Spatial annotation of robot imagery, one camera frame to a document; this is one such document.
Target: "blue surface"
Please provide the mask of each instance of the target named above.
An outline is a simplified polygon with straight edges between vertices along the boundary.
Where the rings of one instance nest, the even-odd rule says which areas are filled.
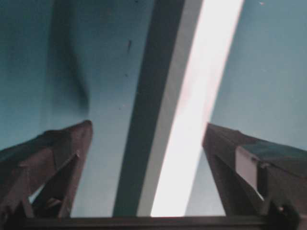
[[[153,4],[0,0],[0,149],[93,121],[73,216],[112,214]]]

